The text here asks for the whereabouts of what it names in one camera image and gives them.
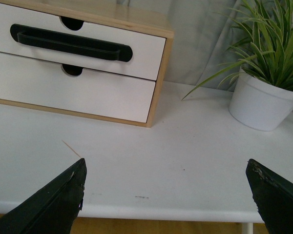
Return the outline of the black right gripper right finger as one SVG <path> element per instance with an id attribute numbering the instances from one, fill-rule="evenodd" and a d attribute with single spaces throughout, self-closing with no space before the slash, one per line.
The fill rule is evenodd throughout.
<path id="1" fill-rule="evenodd" d="M 268 233 L 293 234 L 293 183 L 254 159 L 248 161 L 246 176 Z"/>

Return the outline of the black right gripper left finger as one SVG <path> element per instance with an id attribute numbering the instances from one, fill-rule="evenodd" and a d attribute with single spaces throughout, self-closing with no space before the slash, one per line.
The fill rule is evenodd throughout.
<path id="1" fill-rule="evenodd" d="M 0 234 L 68 234 L 83 207 L 87 174 L 80 159 L 0 218 Z"/>

